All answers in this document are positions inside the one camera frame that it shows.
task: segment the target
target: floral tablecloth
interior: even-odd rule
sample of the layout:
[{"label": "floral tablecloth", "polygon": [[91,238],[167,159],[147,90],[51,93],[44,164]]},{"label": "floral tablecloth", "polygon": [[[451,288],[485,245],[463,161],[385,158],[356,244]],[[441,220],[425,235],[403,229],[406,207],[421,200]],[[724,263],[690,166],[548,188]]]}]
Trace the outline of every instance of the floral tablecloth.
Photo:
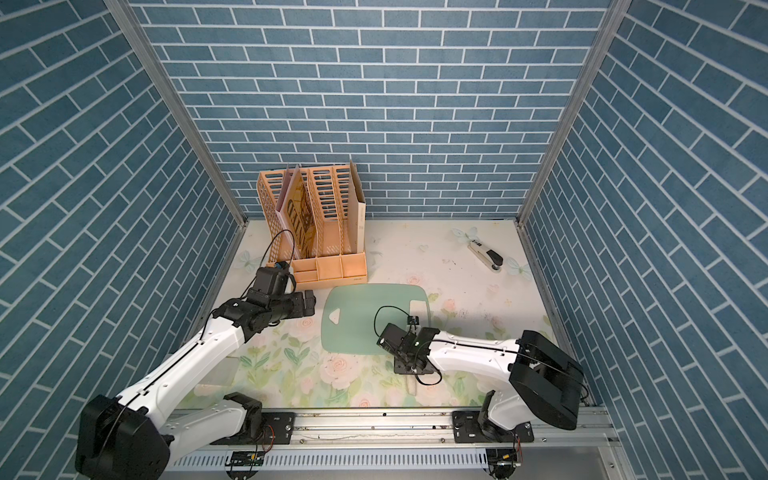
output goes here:
[{"label": "floral tablecloth", "polygon": [[[479,237],[505,258],[494,273],[467,248]],[[242,292],[270,234],[251,221],[217,297]],[[556,342],[512,221],[415,220],[366,222],[370,283],[421,286],[432,326],[483,339],[517,338],[537,330]],[[180,409],[209,406],[228,392],[259,399],[266,408],[476,406],[498,385],[466,372],[446,372],[434,386],[396,375],[392,357],[328,353],[320,344],[320,319],[329,290],[315,290],[315,316],[284,320],[233,354],[237,372],[225,386],[198,385]],[[422,381],[434,382],[432,376]]]}]

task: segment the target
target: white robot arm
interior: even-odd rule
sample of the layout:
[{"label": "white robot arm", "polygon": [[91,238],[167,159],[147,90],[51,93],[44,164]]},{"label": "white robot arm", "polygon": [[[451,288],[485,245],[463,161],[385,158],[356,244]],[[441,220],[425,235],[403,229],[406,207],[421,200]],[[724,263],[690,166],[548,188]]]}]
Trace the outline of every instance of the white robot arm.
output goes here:
[{"label": "white robot arm", "polygon": [[576,428],[584,373],[576,360],[538,332],[486,340],[428,327],[406,332],[390,323],[378,343],[395,357],[395,373],[462,370],[508,382],[508,388],[485,398],[478,420],[489,439],[502,441],[515,426],[534,417],[561,429]]},{"label": "white robot arm", "polygon": [[312,290],[284,293],[289,280],[293,276],[283,268],[259,268],[247,294],[211,312],[203,329],[155,370],[113,399],[92,399],[80,418],[78,472],[94,480],[153,480],[168,463],[216,440],[256,442],[266,435],[261,403],[240,393],[212,409],[167,419],[218,362],[253,335],[283,319],[314,315]]},{"label": "white robot arm", "polygon": [[[314,314],[310,290],[283,293],[290,278],[280,268],[259,268],[247,295],[216,308],[203,329],[154,371],[113,399],[92,399],[81,414],[75,468],[94,480],[154,480],[166,465],[211,442],[253,444],[269,435],[261,403],[240,393],[225,396],[212,409],[172,422],[168,417],[218,362],[253,335],[282,319]],[[534,416],[560,428],[575,427],[581,368],[536,332],[526,331],[518,340],[480,340],[433,328],[406,333],[390,323],[378,343],[394,355],[396,373],[463,370],[509,381],[508,389],[489,393],[478,418],[488,441],[508,441],[515,426]]]}]

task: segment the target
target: red wire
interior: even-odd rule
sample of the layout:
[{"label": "red wire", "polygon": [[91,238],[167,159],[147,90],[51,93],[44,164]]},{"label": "red wire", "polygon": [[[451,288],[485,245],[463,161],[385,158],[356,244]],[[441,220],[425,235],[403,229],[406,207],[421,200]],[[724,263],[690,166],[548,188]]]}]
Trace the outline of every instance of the red wire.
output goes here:
[{"label": "red wire", "polygon": [[272,450],[272,447],[275,445],[275,429],[272,428],[272,425],[267,425],[267,426],[270,427],[270,430],[272,430],[272,442],[270,443],[270,447],[264,450],[264,454],[269,453],[269,451]]}]

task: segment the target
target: cutting board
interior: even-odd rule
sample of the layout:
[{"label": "cutting board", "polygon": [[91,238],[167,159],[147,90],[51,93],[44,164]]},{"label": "cutting board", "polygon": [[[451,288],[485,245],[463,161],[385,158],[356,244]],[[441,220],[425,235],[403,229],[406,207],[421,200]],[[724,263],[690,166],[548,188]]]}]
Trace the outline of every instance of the cutting board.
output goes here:
[{"label": "cutting board", "polygon": [[[402,308],[419,317],[420,326],[429,326],[427,294],[418,285],[399,283],[364,283],[338,286],[331,290],[323,307],[320,323],[320,341],[331,353],[354,355],[386,355],[376,345],[378,336],[373,331],[373,317],[383,305]],[[379,333],[387,323],[407,330],[406,315],[398,309],[385,308],[379,312],[376,328]]]}]

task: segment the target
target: blue brick wallpaper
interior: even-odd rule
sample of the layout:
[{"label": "blue brick wallpaper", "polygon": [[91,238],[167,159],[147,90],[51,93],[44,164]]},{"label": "blue brick wallpaper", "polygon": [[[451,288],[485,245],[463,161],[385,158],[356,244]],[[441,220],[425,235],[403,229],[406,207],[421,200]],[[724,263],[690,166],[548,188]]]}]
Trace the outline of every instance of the blue brick wallpaper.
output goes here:
[{"label": "blue brick wallpaper", "polygon": [[0,0],[0,478],[74,476],[84,403],[178,347],[234,230],[101,0]]},{"label": "blue brick wallpaper", "polygon": [[260,170],[352,158],[375,217],[498,218],[522,204],[608,3],[131,4],[250,216]]},{"label": "blue brick wallpaper", "polygon": [[634,0],[530,220],[638,478],[768,478],[767,32]]}]

